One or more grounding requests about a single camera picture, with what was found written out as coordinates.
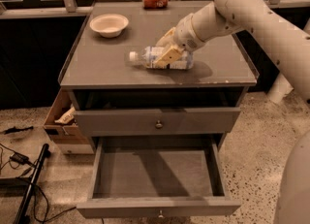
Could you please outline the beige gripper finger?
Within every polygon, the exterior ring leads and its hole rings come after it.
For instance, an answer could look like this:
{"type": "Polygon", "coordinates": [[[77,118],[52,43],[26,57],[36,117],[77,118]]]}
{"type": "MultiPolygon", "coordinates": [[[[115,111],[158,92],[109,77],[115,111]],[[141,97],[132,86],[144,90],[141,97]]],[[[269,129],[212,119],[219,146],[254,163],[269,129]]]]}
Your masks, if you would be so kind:
{"type": "Polygon", "coordinates": [[[157,43],[157,47],[174,46],[174,31],[175,28],[171,28],[157,43]]]}
{"type": "Polygon", "coordinates": [[[177,45],[166,45],[154,60],[153,65],[156,68],[165,68],[168,64],[178,60],[182,56],[182,52],[183,48],[177,45]]]}

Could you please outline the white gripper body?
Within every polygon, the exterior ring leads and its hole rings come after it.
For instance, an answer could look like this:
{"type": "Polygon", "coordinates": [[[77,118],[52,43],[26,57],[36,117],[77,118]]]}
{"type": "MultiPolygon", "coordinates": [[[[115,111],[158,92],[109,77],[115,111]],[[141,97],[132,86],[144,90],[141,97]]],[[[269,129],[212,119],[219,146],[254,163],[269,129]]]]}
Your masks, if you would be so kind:
{"type": "Polygon", "coordinates": [[[193,52],[205,45],[206,22],[196,14],[188,14],[175,26],[173,41],[181,48],[193,52]]]}

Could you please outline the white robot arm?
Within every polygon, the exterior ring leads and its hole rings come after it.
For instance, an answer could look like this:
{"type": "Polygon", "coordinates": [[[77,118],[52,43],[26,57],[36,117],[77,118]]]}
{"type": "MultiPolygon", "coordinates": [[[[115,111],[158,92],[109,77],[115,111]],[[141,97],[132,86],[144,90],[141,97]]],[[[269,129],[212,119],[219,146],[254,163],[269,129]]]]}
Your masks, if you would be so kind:
{"type": "MultiPolygon", "coordinates": [[[[184,50],[209,40],[248,31],[304,102],[310,101],[309,34],[275,14],[264,0],[214,0],[182,18],[158,42],[166,65],[184,50]]],[[[310,132],[292,149],[282,175],[274,224],[310,224],[310,132]]]]}

